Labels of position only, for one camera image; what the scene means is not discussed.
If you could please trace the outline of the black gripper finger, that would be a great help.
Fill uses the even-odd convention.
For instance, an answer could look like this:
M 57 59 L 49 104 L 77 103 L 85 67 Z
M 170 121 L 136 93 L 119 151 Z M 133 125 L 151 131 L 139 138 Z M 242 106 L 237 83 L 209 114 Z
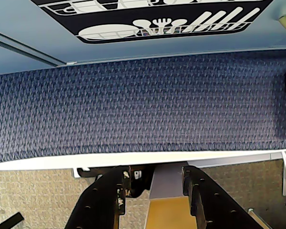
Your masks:
M 183 195 L 189 200 L 186 229 L 266 229 L 252 211 L 241 207 L 216 181 L 195 166 L 184 166 Z
M 131 189 L 131 168 L 110 169 L 80 195 L 66 229 L 117 229 Z

